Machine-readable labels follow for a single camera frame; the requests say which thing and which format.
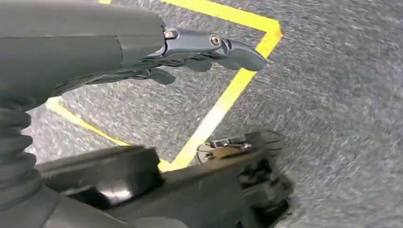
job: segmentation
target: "yellow tape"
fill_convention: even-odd
[[[280,39],[281,33],[266,34],[256,47],[256,50],[263,56],[268,57]],[[229,111],[255,74],[256,72],[245,69],[241,69],[237,73],[218,99],[217,103],[209,111],[194,134],[176,156],[175,160],[172,162],[173,165],[178,168],[184,168],[192,162],[197,147],[204,143],[213,133],[214,129],[224,118],[225,114]]]
[[[62,106],[60,104],[60,97],[51,97],[48,99],[48,101],[46,102],[46,108],[59,114],[60,116],[66,118],[67,120],[69,120],[70,122],[77,124],[81,127],[84,127],[88,130],[91,130],[99,135],[101,135],[102,137],[109,139],[111,141],[113,141],[114,143],[116,143],[119,146],[130,146],[130,144],[117,140],[115,138],[110,137],[109,135],[105,134],[104,132],[102,132],[101,130],[93,127],[92,125],[90,125],[89,123],[85,122],[83,119],[81,119],[80,116],[70,112],[68,109],[66,109],[64,106]],[[169,162],[165,161],[165,160],[160,160],[160,164],[158,165],[158,167],[160,168],[161,171],[169,171],[169,170],[174,170],[174,166],[172,164],[170,164]]]
[[[247,27],[265,31],[266,34],[256,47],[256,50],[268,57],[274,47],[280,41],[282,34],[278,21],[259,16],[250,12],[221,5],[208,0],[161,0],[182,8],[218,17],[227,21],[238,23]],[[109,4],[111,0],[100,0],[101,3]],[[172,164],[176,168],[184,168],[192,162],[197,147],[204,143],[213,133],[214,129],[224,118],[225,114],[233,106],[242,91],[246,88],[256,72],[241,69],[224,93],[218,99],[214,107],[209,111],[202,123],[190,137],[188,142],[176,156]]]
[[[218,17],[240,25],[248,26],[261,31],[279,30],[278,21],[249,13],[240,9],[221,5],[208,0],[161,0],[172,5],[180,6],[199,13]]]

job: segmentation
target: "bolt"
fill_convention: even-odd
[[[176,31],[165,31],[164,32],[165,39],[175,39],[178,37],[178,33]]]
[[[220,47],[221,46],[221,39],[217,35],[211,34],[210,35],[210,44],[213,47]]]

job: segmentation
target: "gray robot arm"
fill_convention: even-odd
[[[150,12],[75,1],[0,0],[0,227],[132,227],[41,184],[25,113],[85,84],[151,78],[159,66],[259,70],[253,49],[204,32],[167,29]]]

